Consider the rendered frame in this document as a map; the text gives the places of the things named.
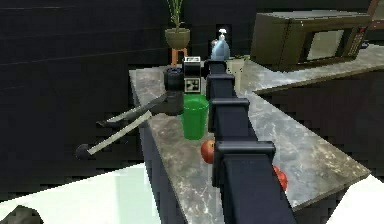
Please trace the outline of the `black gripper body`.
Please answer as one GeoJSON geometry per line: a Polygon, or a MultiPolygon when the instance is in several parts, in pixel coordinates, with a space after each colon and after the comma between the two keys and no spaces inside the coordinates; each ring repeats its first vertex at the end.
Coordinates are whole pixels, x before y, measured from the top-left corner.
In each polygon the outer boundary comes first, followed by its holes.
{"type": "Polygon", "coordinates": [[[167,94],[165,113],[177,116],[183,112],[184,74],[178,67],[169,67],[164,71],[164,86],[167,94]]]}

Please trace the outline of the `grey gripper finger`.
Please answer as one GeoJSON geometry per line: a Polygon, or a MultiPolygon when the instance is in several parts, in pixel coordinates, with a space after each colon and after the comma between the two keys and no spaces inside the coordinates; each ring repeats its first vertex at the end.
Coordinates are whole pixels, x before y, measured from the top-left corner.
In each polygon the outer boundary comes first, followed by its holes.
{"type": "Polygon", "coordinates": [[[164,103],[166,98],[167,98],[167,94],[164,93],[159,97],[151,100],[146,105],[140,105],[138,107],[130,109],[129,111],[123,112],[117,116],[109,118],[107,120],[97,121],[96,125],[98,127],[103,127],[103,128],[122,127],[124,124],[128,124],[130,121],[134,121],[135,119],[139,118],[141,115],[143,115],[147,111],[153,112],[154,108],[164,103]]]}
{"type": "Polygon", "coordinates": [[[116,132],[115,134],[111,135],[107,139],[103,140],[102,142],[90,146],[88,144],[81,144],[76,149],[76,157],[80,160],[86,160],[89,159],[92,155],[95,153],[101,151],[102,149],[106,148],[107,146],[111,145],[115,141],[119,140],[138,126],[140,126],[143,122],[147,121],[149,118],[152,117],[152,113],[150,111],[146,111],[142,115],[140,115],[137,119],[135,119],[132,123],[126,125],[121,130],[116,132]]]}

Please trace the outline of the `grey marble kitchen counter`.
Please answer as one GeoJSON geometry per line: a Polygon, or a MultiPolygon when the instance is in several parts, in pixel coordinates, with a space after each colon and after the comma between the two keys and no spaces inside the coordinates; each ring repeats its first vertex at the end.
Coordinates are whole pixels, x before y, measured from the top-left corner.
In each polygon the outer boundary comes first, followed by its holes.
{"type": "MultiPolygon", "coordinates": [[[[272,72],[251,61],[241,76],[250,121],[261,140],[275,143],[274,162],[286,173],[287,197],[299,224],[384,224],[384,184],[370,171],[263,99],[263,94],[384,68],[384,46],[356,60],[320,68],[272,72]]],[[[147,173],[161,224],[224,224],[212,168],[199,141],[183,136],[177,117],[158,114],[140,129],[147,173]]]]}

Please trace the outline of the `green plastic cup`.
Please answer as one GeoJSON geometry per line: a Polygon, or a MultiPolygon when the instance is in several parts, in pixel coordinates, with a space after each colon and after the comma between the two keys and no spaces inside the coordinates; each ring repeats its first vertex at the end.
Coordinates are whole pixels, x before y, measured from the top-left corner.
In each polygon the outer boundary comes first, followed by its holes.
{"type": "Polygon", "coordinates": [[[186,139],[199,140],[205,134],[209,102],[202,94],[185,94],[181,115],[183,134],[186,139]]]}

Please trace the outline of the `orange wooden stool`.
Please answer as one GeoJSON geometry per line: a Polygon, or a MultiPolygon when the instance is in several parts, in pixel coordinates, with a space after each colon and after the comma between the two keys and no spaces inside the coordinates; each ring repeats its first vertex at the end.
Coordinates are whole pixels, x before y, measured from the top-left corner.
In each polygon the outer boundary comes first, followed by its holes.
{"type": "Polygon", "coordinates": [[[185,57],[188,55],[188,50],[183,49],[171,49],[171,66],[176,67],[179,61],[179,57],[185,57]]]}

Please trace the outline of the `potted green house plant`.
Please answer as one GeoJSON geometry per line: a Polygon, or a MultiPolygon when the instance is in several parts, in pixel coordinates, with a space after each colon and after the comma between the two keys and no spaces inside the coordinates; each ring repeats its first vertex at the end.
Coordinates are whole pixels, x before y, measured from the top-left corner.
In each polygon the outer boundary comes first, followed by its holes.
{"type": "Polygon", "coordinates": [[[181,50],[190,42],[190,30],[182,28],[181,9],[183,0],[166,0],[173,28],[165,30],[166,42],[172,49],[181,50]]]}

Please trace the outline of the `blue spray bottle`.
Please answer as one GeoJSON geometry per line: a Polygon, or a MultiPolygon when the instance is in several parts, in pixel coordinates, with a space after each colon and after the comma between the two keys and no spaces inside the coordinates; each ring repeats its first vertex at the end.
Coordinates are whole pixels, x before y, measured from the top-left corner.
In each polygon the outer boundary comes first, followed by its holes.
{"type": "Polygon", "coordinates": [[[230,57],[230,48],[225,39],[227,30],[221,28],[218,32],[220,33],[219,37],[211,42],[211,59],[216,61],[226,61],[230,57]]]}

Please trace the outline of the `white speckled cup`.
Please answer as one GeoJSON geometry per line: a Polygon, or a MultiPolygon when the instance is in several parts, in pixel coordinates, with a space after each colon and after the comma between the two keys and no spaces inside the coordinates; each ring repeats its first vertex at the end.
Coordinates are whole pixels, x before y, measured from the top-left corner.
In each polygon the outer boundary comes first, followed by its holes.
{"type": "Polygon", "coordinates": [[[235,77],[234,89],[236,92],[239,92],[245,59],[232,57],[226,61],[226,64],[227,64],[227,73],[232,74],[235,77]]]}

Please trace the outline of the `red apple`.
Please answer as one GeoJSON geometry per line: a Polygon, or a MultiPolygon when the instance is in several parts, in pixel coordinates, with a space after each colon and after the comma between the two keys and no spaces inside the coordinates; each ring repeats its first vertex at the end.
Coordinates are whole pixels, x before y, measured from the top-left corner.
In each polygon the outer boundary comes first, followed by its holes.
{"type": "Polygon", "coordinates": [[[215,141],[210,139],[203,142],[201,145],[200,153],[203,160],[208,163],[213,163],[213,155],[214,155],[214,145],[215,141]]]}

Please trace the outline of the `red tomato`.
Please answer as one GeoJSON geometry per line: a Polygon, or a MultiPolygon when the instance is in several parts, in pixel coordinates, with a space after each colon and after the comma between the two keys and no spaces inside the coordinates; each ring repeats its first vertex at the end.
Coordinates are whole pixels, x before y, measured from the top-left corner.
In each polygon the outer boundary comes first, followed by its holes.
{"type": "Polygon", "coordinates": [[[278,177],[278,180],[280,182],[280,185],[281,185],[282,189],[284,191],[286,191],[287,190],[287,186],[288,186],[287,176],[277,166],[274,166],[273,169],[274,169],[274,171],[275,171],[275,173],[276,173],[276,175],[278,177]]]}

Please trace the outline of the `dark olive microwave oven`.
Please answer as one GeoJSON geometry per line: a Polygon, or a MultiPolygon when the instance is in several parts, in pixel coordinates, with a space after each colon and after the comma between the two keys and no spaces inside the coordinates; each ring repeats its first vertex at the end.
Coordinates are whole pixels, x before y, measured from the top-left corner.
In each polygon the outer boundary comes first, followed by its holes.
{"type": "Polygon", "coordinates": [[[312,10],[256,15],[250,59],[272,71],[295,71],[354,60],[371,17],[312,10]]]}

